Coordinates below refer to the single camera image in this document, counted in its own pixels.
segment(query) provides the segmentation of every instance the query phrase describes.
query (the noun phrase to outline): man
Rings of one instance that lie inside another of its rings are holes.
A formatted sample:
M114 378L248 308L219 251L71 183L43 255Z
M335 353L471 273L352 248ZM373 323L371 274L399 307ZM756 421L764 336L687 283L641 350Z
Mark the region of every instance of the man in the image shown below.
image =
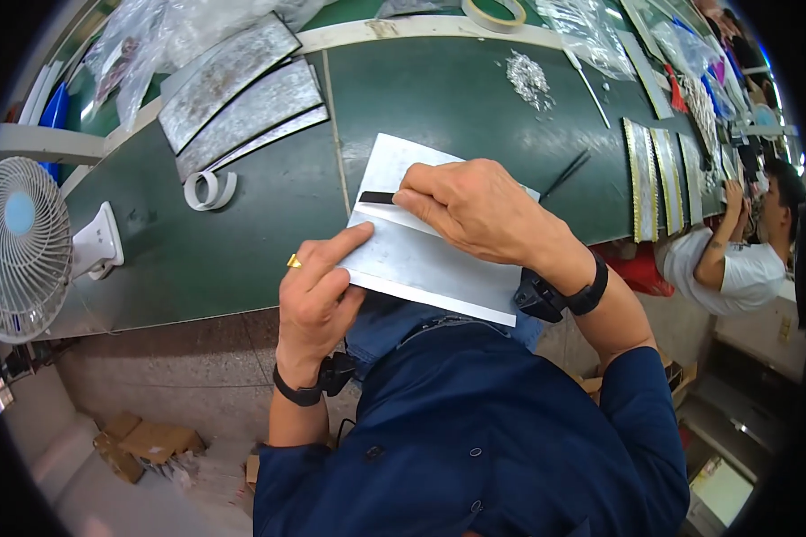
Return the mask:
M280 287L254 535L676 534L689 502L686 462L633 292L496 162L415 164L394 202L462 251L526 266L562 295L602 290L576 317L605 371L600 406L526 348L530 334L438 309L430 320L404 315L405 327L389 312L387 322L369 320L373 329L350 330L362 323L365 291L335 264L372 224L304 242ZM344 334L362 360L363 392L357 425L332 452L323 399L290 397L315 386Z
M703 228L655 248L656 268L666 281L713 315L755 310L772 301L785 281L806 188L781 160L769 161L764 175L770 188L759 222L763 244L743 243L749 203L736 181L726 181L725 216L716 233Z

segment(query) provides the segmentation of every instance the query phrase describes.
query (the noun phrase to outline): blue jacket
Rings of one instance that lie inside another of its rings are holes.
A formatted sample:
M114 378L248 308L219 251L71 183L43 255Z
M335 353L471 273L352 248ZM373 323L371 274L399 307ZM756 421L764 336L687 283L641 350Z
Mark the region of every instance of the blue jacket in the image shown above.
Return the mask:
M260 448L254 535L671 536L687 514L650 347L612 362L598 407L490 328L436 329L376 364L356 421L335 452Z

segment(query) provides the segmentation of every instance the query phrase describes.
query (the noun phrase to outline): black strip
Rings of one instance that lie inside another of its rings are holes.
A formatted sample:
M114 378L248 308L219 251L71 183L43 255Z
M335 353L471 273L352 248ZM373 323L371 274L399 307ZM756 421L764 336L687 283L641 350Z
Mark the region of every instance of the black strip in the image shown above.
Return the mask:
M386 205L393 205L394 202L391 199L394 197L396 192L362 192L361 197L358 198L358 201L366 204L386 204Z

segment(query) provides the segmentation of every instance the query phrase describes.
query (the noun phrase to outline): white t-shirt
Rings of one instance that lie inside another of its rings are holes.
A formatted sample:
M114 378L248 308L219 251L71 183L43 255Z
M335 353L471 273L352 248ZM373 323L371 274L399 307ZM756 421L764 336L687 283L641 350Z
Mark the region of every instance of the white t-shirt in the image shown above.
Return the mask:
M693 271L712 235L713 231L705 228L667 244L663 263L666 281L714 315L752 311L773 300L785 280L785 266L769 244L729 242L720 292L695 281Z

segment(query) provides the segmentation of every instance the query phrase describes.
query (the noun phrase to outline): blue sleeve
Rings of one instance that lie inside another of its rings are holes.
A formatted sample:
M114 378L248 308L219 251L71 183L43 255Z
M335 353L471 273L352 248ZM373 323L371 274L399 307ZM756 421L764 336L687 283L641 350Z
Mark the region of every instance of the blue sleeve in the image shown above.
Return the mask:
M632 349L612 361L603 376L600 409L618 431L646 489L654 534L676 534L689 508L687 461L655 349Z
M263 534L271 518L280 515L299 486L319 472L332 452L329 446L259 447L257 491L253 497L253 534Z

